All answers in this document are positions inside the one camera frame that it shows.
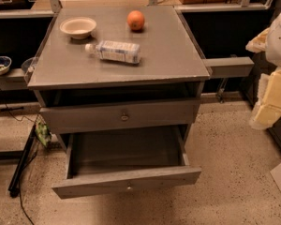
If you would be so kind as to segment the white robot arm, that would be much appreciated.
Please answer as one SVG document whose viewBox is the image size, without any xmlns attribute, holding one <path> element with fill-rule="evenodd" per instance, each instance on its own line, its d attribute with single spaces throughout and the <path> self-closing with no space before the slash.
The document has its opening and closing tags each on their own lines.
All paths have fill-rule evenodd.
<svg viewBox="0 0 281 225">
<path fill-rule="evenodd" d="M 266 60 L 276 66 L 270 75 L 260 75 L 258 101 L 249 120 L 251 128 L 264 130 L 281 117 L 281 12 L 270 27 L 250 40 L 245 48 L 253 53 L 265 52 Z"/>
</svg>

